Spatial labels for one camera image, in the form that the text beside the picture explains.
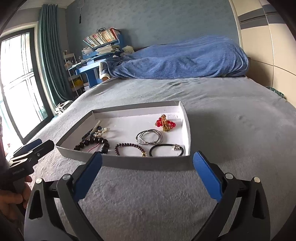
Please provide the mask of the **left hand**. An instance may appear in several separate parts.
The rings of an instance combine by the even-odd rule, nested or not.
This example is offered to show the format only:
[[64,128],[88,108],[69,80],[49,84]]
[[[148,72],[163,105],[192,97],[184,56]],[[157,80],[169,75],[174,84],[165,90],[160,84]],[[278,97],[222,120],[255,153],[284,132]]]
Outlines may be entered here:
[[12,204],[22,204],[26,209],[31,194],[31,189],[28,183],[32,182],[32,177],[25,178],[25,188],[22,194],[13,193],[7,190],[1,190],[1,212],[9,220],[17,220],[18,215],[14,211]]

